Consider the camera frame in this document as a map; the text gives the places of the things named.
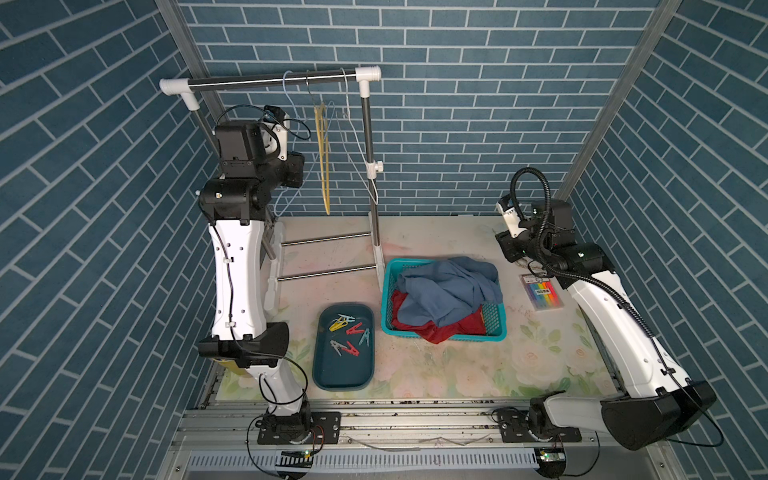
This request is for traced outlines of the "yellow plastic hanger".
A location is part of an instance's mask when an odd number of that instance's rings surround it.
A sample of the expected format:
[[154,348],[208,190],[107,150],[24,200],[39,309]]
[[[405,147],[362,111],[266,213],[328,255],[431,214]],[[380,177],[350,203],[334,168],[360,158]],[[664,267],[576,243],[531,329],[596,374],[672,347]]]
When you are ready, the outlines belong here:
[[324,205],[324,210],[327,215],[331,214],[331,188],[330,188],[330,142],[328,137],[329,119],[327,116],[328,110],[326,104],[322,101],[321,97],[315,98],[312,93],[309,84],[307,84],[307,92],[310,95],[310,100],[313,105],[313,114],[315,121],[315,134],[318,145],[318,161],[320,166],[320,184],[321,195]]

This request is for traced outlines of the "blue grey t-shirt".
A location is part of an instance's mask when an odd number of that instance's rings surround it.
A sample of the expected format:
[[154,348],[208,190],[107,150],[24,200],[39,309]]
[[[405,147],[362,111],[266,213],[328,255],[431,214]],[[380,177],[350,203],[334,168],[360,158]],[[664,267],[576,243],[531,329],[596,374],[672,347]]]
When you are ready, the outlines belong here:
[[409,327],[448,327],[503,302],[497,268],[469,257],[409,266],[396,276],[395,291],[404,296],[397,320]]

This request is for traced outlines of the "white wire hanger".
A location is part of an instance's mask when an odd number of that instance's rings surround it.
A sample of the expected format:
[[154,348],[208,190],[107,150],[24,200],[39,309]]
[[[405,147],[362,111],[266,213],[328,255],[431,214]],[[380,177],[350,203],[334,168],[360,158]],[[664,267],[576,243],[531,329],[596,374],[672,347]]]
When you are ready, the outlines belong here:
[[[375,159],[372,153],[372,147],[368,145],[369,123],[370,123],[370,98],[371,82],[381,79],[381,71],[378,67],[357,67],[355,72],[347,72],[341,69],[344,85],[344,107],[343,118],[349,125],[349,131],[354,138],[354,146],[357,149],[361,162],[364,165],[365,173],[355,168],[360,180],[364,183],[366,193],[374,206],[379,205],[380,194],[376,185],[377,177],[383,171],[383,164]],[[361,101],[361,129],[357,128],[356,120],[352,115],[352,92],[350,88],[350,79],[354,78],[358,86],[359,99]]]

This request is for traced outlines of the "yellow clothespin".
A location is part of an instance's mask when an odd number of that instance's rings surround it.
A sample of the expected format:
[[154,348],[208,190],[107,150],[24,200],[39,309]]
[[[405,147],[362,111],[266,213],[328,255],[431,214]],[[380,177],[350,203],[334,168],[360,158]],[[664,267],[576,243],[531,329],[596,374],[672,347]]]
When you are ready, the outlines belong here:
[[348,324],[349,324],[349,321],[347,319],[337,319],[329,326],[329,330],[331,332],[335,332],[346,327]]

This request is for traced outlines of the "grey clothespin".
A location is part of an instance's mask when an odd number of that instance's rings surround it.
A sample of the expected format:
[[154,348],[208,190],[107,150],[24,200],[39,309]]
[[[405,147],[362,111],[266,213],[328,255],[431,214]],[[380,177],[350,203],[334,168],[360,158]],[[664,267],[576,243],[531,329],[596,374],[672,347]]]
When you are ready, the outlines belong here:
[[339,342],[337,342],[335,340],[330,340],[329,343],[330,343],[330,346],[332,347],[332,349],[339,356],[342,356],[343,353],[347,351],[347,347],[345,345],[343,345],[343,344],[341,344],[341,343],[339,343]]

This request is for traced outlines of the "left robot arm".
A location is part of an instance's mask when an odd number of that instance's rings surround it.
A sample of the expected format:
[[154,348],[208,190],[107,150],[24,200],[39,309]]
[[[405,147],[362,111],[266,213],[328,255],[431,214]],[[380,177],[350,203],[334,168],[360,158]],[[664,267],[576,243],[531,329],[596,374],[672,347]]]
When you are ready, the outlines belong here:
[[269,321],[269,293],[261,286],[272,193],[302,185],[305,159],[289,151],[287,130],[275,121],[225,121],[214,137],[221,173],[199,192],[198,205],[213,247],[216,305],[197,350],[256,381],[267,404],[251,424],[260,442],[307,442],[313,436],[308,378],[295,376],[287,357],[289,327]]

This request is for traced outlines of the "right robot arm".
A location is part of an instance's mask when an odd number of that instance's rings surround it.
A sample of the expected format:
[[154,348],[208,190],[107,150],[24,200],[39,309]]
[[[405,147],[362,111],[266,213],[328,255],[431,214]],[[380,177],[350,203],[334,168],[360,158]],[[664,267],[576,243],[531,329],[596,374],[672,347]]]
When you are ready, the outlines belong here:
[[531,400],[528,427],[544,440],[561,429],[609,434],[628,450],[659,441],[679,443],[697,421],[711,422],[716,402],[706,381],[694,381],[659,342],[622,286],[613,262],[595,243],[576,240],[571,205],[552,197],[545,174],[514,173],[497,203],[506,228],[496,240],[507,261],[540,265],[577,303],[606,350],[620,392],[611,398],[569,397],[561,391]]

